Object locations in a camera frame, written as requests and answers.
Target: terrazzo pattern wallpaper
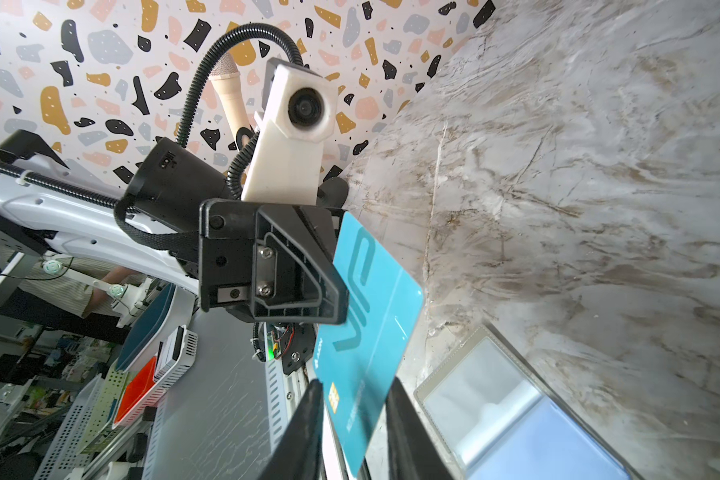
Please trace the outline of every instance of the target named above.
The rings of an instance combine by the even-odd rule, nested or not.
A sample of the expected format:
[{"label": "terrazzo pattern wallpaper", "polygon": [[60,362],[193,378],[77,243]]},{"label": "terrazzo pattern wallpaper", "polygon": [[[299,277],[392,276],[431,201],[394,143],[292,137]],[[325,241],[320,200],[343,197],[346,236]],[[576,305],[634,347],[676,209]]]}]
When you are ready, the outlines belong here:
[{"label": "terrazzo pattern wallpaper", "polygon": [[[156,138],[174,138],[208,47],[239,24],[275,24],[336,85],[322,169],[336,176],[493,12],[489,0],[0,0],[0,142],[38,133],[68,164],[125,187]],[[232,49],[261,107],[264,41]],[[224,170],[238,149],[210,84],[187,145]]]}]

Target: braided cable sleeve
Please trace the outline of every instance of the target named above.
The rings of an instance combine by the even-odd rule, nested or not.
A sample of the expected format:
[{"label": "braided cable sleeve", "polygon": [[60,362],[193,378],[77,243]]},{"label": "braided cable sleeve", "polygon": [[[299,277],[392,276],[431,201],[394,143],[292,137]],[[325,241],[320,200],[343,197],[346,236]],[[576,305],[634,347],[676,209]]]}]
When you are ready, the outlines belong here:
[{"label": "braided cable sleeve", "polygon": [[256,149],[256,142],[258,141],[259,132],[256,132],[246,146],[238,152],[226,171],[226,186],[232,192],[233,200],[242,198],[242,174],[253,160],[253,151]]},{"label": "braided cable sleeve", "polygon": [[[5,162],[0,161],[0,174],[8,175],[9,177],[13,178],[19,178],[24,172],[24,168],[17,167],[12,164],[6,164]],[[28,172],[24,176],[24,179],[29,184],[47,188],[48,190],[59,192],[60,194],[67,195],[68,197],[73,197],[79,200],[86,201],[89,204],[105,206],[107,208],[114,208],[115,204],[117,204],[118,201],[117,198],[98,194],[96,192],[86,190],[85,188],[77,187],[76,185],[68,184],[61,180],[56,180],[55,178],[46,177],[45,175],[33,171]],[[131,206],[127,209],[127,212],[129,214],[135,214],[138,212],[138,210],[135,207]]]},{"label": "braided cable sleeve", "polygon": [[287,33],[274,25],[265,23],[249,23],[240,25],[239,27],[225,33],[216,40],[213,45],[211,45],[211,48],[208,49],[208,52],[202,58],[200,65],[198,65],[197,70],[195,71],[195,76],[192,79],[190,89],[186,93],[184,111],[181,115],[179,132],[176,136],[176,142],[179,145],[186,148],[186,143],[190,139],[192,120],[195,118],[197,104],[200,102],[202,89],[205,87],[213,67],[216,66],[216,63],[219,61],[221,56],[223,56],[224,53],[232,47],[254,38],[269,40],[270,42],[278,44],[280,48],[285,51],[288,56],[288,60],[291,63],[304,65],[304,62],[302,61],[302,54],[298,51],[296,43],[294,43],[293,39],[291,39]]},{"label": "braided cable sleeve", "polygon": [[173,252],[192,249],[197,245],[199,235],[197,231],[183,232],[181,234],[151,234],[125,222],[126,211],[134,204],[135,199],[132,194],[125,194],[123,198],[117,201],[114,207],[115,223],[134,242],[154,250],[170,250]]}]

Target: camera lens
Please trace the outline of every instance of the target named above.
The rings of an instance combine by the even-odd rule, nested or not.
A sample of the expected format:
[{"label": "camera lens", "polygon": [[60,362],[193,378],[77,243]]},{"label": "camera lens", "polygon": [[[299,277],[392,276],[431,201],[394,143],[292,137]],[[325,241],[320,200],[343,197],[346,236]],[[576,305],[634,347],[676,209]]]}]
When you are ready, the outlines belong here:
[{"label": "camera lens", "polygon": [[288,102],[288,118],[297,127],[311,127],[320,121],[322,102],[320,95],[311,88],[302,88]]}]

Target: zip tie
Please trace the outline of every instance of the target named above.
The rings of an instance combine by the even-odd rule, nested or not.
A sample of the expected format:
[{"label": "zip tie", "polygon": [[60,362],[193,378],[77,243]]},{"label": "zip tie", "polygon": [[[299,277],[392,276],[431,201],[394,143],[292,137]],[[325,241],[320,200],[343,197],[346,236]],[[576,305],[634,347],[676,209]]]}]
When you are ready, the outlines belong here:
[{"label": "zip tie", "polygon": [[32,173],[32,170],[24,170],[23,172],[21,172],[21,175],[19,175],[18,178],[16,179],[16,183],[21,185],[22,187],[25,185],[29,185],[26,178],[27,178],[27,175],[29,175],[31,173]]}]

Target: white perforated tray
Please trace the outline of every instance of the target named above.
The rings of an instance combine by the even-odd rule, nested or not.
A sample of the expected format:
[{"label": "white perforated tray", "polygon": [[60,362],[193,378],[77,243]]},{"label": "white perforated tray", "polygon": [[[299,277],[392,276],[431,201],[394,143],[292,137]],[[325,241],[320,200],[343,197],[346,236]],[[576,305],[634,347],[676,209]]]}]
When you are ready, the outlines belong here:
[{"label": "white perforated tray", "polygon": [[98,375],[80,390],[35,473],[34,480],[64,480],[72,468],[88,464],[90,455],[78,455],[77,447],[103,385],[104,380]]}]

